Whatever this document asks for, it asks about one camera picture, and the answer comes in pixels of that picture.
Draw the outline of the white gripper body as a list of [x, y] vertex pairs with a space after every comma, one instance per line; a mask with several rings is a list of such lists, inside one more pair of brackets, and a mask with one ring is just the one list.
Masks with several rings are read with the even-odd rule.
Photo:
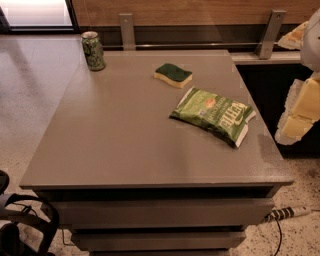
[[301, 62], [312, 71], [320, 71], [320, 8], [311, 16], [304, 29]]

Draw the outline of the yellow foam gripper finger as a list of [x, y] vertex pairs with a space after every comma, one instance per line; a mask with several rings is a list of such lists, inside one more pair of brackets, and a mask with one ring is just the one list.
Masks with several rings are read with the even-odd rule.
[[309, 78], [295, 79], [289, 88], [277, 125], [275, 140], [281, 145], [293, 145], [320, 120], [320, 82]]
[[302, 41], [304, 31], [308, 25], [308, 22], [304, 22], [288, 32], [280, 38], [278, 45], [288, 50], [300, 50], [302, 48]]

